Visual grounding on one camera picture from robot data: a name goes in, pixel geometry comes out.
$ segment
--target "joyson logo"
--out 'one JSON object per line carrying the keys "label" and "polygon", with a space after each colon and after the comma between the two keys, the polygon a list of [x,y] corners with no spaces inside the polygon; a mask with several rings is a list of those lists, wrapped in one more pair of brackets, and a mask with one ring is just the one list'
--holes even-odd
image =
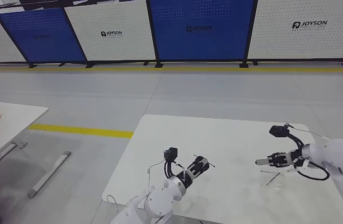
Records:
{"label": "joyson logo", "polygon": [[187,26],[186,32],[212,30],[212,26]]}
{"label": "joyson logo", "polygon": [[328,20],[323,21],[307,21],[307,22],[294,22],[292,29],[298,28],[315,28],[315,27],[325,27]]}
{"label": "joyson logo", "polygon": [[100,32],[103,38],[122,38],[122,31],[102,31]]}

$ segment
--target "black frame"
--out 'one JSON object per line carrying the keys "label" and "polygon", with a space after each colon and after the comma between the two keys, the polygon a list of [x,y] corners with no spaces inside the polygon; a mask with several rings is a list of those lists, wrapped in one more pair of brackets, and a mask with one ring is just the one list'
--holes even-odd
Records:
{"label": "black frame", "polygon": [[[151,59],[151,60],[88,60],[83,48],[81,46],[81,43],[79,42],[76,32],[71,24],[71,21],[69,20],[69,17],[65,11],[65,7],[67,6],[65,2],[62,0],[54,0],[54,1],[49,1],[49,2],[39,2],[39,3],[25,3],[25,4],[19,4],[19,5],[11,5],[11,6],[2,6],[1,8],[14,8],[14,7],[23,7],[26,5],[30,4],[36,4],[39,7],[44,7],[43,5],[46,3],[53,3],[53,2],[58,2],[59,7],[56,8],[61,8],[63,11],[63,14],[65,15],[67,22],[69,24],[69,27],[71,28],[71,31],[73,33],[74,38],[76,39],[77,45],[80,49],[80,51],[83,54],[84,60],[83,61],[63,61],[63,62],[31,62],[27,59],[27,56],[24,54],[22,49],[19,47],[19,45],[16,43],[15,39],[13,36],[10,34],[8,29],[5,27],[3,21],[0,18],[0,24],[4,28],[5,32],[7,35],[10,37],[12,42],[15,44],[17,47],[18,51],[22,54],[23,58],[26,60],[25,62],[0,62],[0,64],[28,64],[29,68],[34,68],[37,65],[35,64],[60,64],[58,66],[63,66],[66,63],[68,64],[86,64],[86,68],[92,68],[96,64],[116,64],[116,63],[135,63],[135,62],[144,62],[144,66],[148,65],[149,62],[156,62],[155,68],[162,68],[163,64],[162,62],[242,62],[242,64],[239,64],[240,68],[248,68],[247,62],[253,62],[254,66],[258,65],[258,62],[343,62],[343,58],[310,58],[310,59],[250,59],[248,58],[248,53],[250,50],[250,45],[251,45],[251,39],[252,39],[252,32],[253,32],[253,26],[255,23],[255,17],[256,17],[256,11],[257,11],[257,5],[258,5],[258,0],[253,0],[253,5],[252,5],[252,11],[251,11],[251,18],[250,18],[250,24],[248,27],[248,33],[247,33],[247,40],[246,40],[246,48],[245,48],[245,54],[243,58],[240,59],[167,59],[167,60],[160,60],[159,58],[159,53],[158,53],[158,48],[157,48],[157,40],[156,40],[156,33],[154,29],[154,24],[153,24],[153,15],[152,15],[152,9],[151,9],[151,0],[145,0],[146,6],[147,6],[147,11],[148,11],[148,18],[149,18],[149,23],[150,23],[150,28],[151,28],[151,35],[152,35],[152,40],[153,40],[153,46],[154,46],[154,52],[155,52],[155,57],[156,59]],[[91,5],[91,4],[97,4],[97,0],[88,0],[87,2],[83,2],[80,4],[77,4],[73,7],[77,6],[85,6],[85,5]]]}
{"label": "black frame", "polygon": [[258,3],[259,3],[259,0],[253,0],[250,24],[248,27],[248,34],[247,34],[247,40],[246,40],[245,56],[242,60],[242,64],[239,64],[240,68],[248,68],[247,58],[248,58],[248,52],[250,51],[252,32],[253,32],[253,26],[255,24],[255,18],[256,18],[256,11],[257,11]]}

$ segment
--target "perforated panel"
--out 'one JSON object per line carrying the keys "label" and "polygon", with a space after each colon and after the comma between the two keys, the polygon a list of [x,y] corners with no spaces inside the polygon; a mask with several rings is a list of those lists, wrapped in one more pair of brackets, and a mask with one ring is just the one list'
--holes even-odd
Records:
{"label": "perforated panel", "polygon": [[144,0],[65,10],[88,60],[155,59]]}
{"label": "perforated panel", "polygon": [[25,62],[4,28],[0,24],[0,62]]}
{"label": "perforated panel", "polygon": [[253,0],[151,0],[160,59],[242,59]]}
{"label": "perforated panel", "polygon": [[343,0],[259,0],[248,58],[343,58]]}
{"label": "perforated panel", "polygon": [[1,19],[29,61],[84,61],[62,9],[4,13]]}

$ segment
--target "table leg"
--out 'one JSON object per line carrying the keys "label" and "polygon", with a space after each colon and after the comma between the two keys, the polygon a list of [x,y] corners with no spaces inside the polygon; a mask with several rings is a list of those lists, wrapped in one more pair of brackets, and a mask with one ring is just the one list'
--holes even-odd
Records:
{"label": "table leg", "polygon": [[28,192],[28,198],[33,198],[37,192],[42,188],[42,186],[48,181],[48,179],[54,174],[54,172],[58,169],[59,166],[64,162],[64,160],[71,154],[69,151],[65,151],[62,156],[55,162],[52,169],[46,173],[38,182],[37,184]]}
{"label": "table leg", "polygon": [[0,153],[0,160],[4,158],[12,149],[14,149],[17,145],[14,143],[9,144],[4,150]]}

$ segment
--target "blue pegboard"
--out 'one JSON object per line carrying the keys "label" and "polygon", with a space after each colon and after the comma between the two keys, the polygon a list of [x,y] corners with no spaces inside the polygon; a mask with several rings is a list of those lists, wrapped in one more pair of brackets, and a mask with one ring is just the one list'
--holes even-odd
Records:
{"label": "blue pegboard", "polygon": [[0,15],[30,62],[83,61],[83,54],[60,8]]}
{"label": "blue pegboard", "polygon": [[150,0],[161,60],[242,59],[253,0]]}

